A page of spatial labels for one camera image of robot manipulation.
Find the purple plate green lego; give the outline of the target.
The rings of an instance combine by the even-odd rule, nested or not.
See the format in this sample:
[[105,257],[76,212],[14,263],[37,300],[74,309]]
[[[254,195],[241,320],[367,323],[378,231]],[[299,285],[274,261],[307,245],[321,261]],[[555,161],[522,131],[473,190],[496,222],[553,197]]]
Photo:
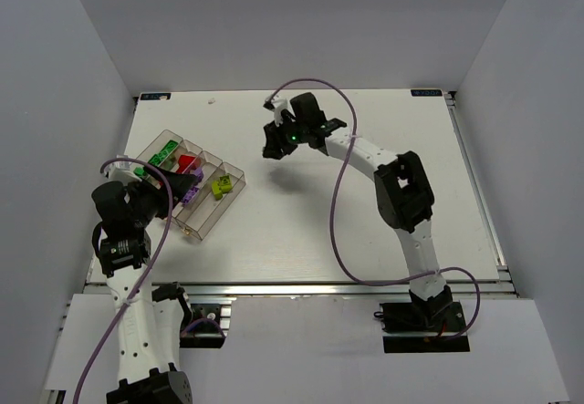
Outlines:
[[197,168],[191,171],[191,174],[197,179],[197,181],[202,181],[204,178],[203,171],[201,168]]
[[182,197],[181,204],[188,205],[197,195],[199,188],[197,186],[191,187]]

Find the red rectangular lego brick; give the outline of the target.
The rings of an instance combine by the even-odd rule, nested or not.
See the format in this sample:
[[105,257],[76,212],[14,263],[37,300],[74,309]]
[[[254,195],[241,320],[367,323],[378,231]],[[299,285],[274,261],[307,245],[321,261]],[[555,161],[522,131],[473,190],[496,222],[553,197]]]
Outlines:
[[183,154],[177,161],[177,173],[188,174],[201,166],[201,159],[197,156]]

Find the green lego from plate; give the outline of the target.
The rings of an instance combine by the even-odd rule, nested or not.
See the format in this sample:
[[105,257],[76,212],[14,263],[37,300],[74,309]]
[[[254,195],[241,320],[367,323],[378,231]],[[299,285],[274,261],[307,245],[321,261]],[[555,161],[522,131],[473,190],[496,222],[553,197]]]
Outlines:
[[174,150],[178,147],[179,143],[175,140],[169,140],[165,146],[163,147],[163,149],[159,152],[159,156],[162,158],[167,158],[168,156],[171,156],[172,153],[174,152]]

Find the lime lego brick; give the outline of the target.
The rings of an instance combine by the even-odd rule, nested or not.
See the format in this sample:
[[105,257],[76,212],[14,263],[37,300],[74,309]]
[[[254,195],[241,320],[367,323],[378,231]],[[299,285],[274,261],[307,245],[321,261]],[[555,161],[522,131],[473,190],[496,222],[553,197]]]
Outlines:
[[219,181],[212,182],[212,193],[217,201],[223,198],[224,192],[222,191]]
[[221,176],[218,180],[218,186],[222,193],[228,193],[234,187],[231,177],[229,175]]

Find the green lego piece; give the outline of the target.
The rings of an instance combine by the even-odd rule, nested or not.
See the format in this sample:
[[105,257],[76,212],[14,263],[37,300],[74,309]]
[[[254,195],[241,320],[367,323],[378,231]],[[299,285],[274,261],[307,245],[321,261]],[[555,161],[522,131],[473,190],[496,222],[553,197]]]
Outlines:
[[135,168],[133,170],[133,173],[142,180],[148,177],[148,172],[144,170],[142,167]]

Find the green square lego brick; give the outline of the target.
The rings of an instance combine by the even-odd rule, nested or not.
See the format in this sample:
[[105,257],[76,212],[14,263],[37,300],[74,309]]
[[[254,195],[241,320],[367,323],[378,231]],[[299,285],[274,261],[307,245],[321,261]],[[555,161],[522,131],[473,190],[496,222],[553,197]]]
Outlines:
[[171,171],[175,164],[176,164],[176,159],[169,158],[163,163],[162,167],[167,171]]

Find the long green lego brick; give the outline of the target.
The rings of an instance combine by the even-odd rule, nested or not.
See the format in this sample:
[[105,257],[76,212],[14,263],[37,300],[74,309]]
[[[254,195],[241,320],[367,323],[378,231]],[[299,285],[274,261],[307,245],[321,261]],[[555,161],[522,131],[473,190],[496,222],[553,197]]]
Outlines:
[[149,160],[148,163],[154,167],[158,167],[162,162],[161,157],[158,154],[153,155]]

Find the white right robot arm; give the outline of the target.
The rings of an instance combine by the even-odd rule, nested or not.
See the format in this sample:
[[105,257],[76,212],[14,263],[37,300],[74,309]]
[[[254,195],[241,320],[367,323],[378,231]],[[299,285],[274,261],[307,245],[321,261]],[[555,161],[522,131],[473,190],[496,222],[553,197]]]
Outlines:
[[372,180],[381,219],[401,244],[414,319],[425,328],[440,323],[453,299],[433,245],[435,198],[420,157],[382,149],[358,136],[354,126],[327,119],[310,92],[291,100],[271,95],[264,107],[273,114],[264,126],[264,158],[281,160],[306,144]]

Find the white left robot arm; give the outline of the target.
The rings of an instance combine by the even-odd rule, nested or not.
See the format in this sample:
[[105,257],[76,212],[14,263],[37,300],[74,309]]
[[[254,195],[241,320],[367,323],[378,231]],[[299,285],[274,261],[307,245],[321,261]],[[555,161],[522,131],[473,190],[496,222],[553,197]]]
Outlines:
[[161,249],[151,245],[150,222],[172,218],[192,180],[155,167],[143,179],[126,161],[103,167],[107,180],[91,198],[100,221],[92,246],[114,303],[109,332],[118,334],[117,387],[108,403],[190,403],[193,392],[179,363],[180,332],[192,318],[177,283],[154,288],[150,272]]

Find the clear compartment organizer tray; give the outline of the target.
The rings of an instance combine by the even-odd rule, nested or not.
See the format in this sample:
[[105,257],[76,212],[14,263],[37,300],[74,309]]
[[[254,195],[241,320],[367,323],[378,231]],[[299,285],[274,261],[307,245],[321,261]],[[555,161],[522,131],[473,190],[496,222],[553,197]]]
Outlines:
[[[245,174],[234,165],[167,129],[140,153],[138,159],[148,162],[153,155],[159,155],[169,140],[175,140],[179,145],[171,156],[165,159],[161,157],[162,162],[157,168],[163,169],[162,165],[167,159],[175,158],[176,164],[171,171],[176,172],[177,161],[183,154],[197,156],[201,159],[199,168],[202,169],[204,178],[202,181],[196,179],[195,185],[199,191],[188,205],[177,204],[175,206],[172,221],[184,234],[202,241],[245,187]],[[230,192],[224,193],[221,200],[217,201],[212,193],[212,182],[218,181],[223,175],[231,177],[234,187]]]

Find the blue label left corner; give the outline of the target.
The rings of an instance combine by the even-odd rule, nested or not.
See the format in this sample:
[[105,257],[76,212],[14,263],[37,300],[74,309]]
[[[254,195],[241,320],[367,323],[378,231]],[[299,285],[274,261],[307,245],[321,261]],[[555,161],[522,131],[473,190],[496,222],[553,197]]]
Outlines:
[[164,101],[170,99],[171,96],[170,92],[141,93],[140,101]]

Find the blue label corner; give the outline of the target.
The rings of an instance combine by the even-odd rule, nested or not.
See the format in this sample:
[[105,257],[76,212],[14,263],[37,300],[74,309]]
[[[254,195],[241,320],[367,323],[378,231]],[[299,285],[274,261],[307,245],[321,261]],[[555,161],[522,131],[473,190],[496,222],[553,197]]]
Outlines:
[[441,97],[443,95],[443,92],[440,89],[413,88],[410,92],[413,97]]
[[170,92],[141,93],[140,101],[164,101],[170,99],[171,96]]

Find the blue label right corner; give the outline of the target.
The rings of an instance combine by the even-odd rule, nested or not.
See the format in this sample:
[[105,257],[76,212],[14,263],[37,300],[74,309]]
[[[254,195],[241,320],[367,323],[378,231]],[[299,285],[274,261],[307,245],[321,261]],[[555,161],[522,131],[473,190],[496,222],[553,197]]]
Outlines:
[[443,92],[440,89],[413,88],[410,92],[413,97],[441,97],[443,95]]

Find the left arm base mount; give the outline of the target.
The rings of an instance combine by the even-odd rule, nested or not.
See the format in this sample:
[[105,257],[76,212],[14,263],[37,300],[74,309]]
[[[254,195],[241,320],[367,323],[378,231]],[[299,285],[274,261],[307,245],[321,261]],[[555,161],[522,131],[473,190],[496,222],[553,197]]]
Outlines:
[[224,345],[220,304],[193,304],[178,283],[159,286],[151,298],[157,318],[171,326],[172,337],[179,338],[179,348],[219,349]]

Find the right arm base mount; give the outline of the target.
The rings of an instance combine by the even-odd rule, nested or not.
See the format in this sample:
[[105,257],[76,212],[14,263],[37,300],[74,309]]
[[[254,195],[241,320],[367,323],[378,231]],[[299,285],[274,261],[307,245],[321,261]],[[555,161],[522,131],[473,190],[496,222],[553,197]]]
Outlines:
[[373,313],[381,324],[385,354],[467,353],[466,334],[454,338],[465,327],[462,306],[454,302],[430,325],[425,324],[411,303],[384,303]]

